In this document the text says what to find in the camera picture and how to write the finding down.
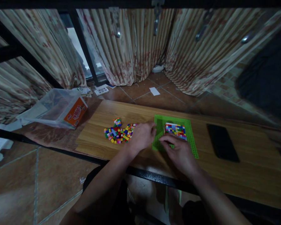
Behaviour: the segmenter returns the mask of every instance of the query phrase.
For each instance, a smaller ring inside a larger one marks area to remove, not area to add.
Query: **wooden table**
[[[257,126],[103,100],[79,135],[76,150],[110,160],[122,145],[113,144],[106,139],[104,128],[111,127],[113,119],[117,117],[126,126],[128,123],[153,121],[155,114],[190,120],[199,154],[198,163],[224,193],[281,209],[281,156]],[[240,163],[215,156],[207,123],[227,128]],[[140,152],[131,165],[184,179],[165,153],[155,152],[151,147]]]

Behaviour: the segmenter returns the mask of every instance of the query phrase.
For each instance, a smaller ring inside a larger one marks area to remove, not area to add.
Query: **green baseplate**
[[[185,126],[185,132],[186,132],[186,137],[187,141],[190,143],[191,150],[193,152],[193,155],[195,156],[196,159],[199,158],[196,144],[195,144],[195,139],[193,135],[193,130],[191,129],[191,124],[190,120],[188,119],[181,119],[181,118],[175,118],[175,117],[167,117],[167,116],[162,116],[162,115],[155,115],[154,116],[154,122],[156,123],[157,127],[157,132],[155,139],[152,144],[152,149],[155,151],[161,151],[164,152],[164,148],[161,145],[159,138],[164,134],[164,126],[165,123],[175,123],[175,124],[180,124]]]

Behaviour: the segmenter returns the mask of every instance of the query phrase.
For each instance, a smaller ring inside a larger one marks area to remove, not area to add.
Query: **colorful lego bricks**
[[[187,141],[185,127],[180,124],[165,123],[164,133],[173,133],[183,140]]]
[[[128,124],[127,127],[123,129],[120,128],[122,126],[120,118],[114,119],[114,123],[113,127],[104,129],[105,137],[115,144],[128,142],[132,137],[133,130],[137,124]]]
[[[120,118],[114,119],[113,121],[114,121],[116,127],[121,127],[122,126],[122,122],[121,122]]]

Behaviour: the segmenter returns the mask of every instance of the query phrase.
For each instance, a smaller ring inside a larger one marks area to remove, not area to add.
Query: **plastic storage box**
[[[80,91],[53,88],[29,110],[25,119],[52,127],[76,129],[86,110]]]

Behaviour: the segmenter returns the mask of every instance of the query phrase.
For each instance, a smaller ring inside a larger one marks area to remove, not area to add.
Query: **black smartphone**
[[[207,129],[216,156],[220,159],[239,163],[240,161],[238,155],[235,151],[227,129],[212,124],[207,124]]]

